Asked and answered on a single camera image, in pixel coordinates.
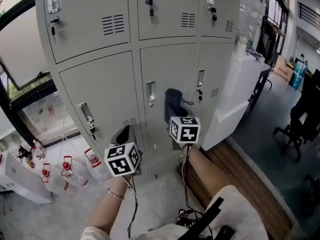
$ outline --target desk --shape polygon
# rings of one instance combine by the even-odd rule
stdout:
[[[271,67],[267,64],[264,64],[264,66],[261,68],[259,80],[256,83],[253,94],[251,95],[251,98],[250,98],[250,101],[253,100],[250,105],[250,110],[254,109],[254,107],[260,97],[260,94],[261,94],[262,90],[264,89],[264,86],[266,84],[266,81],[268,79],[270,71],[271,71]]]

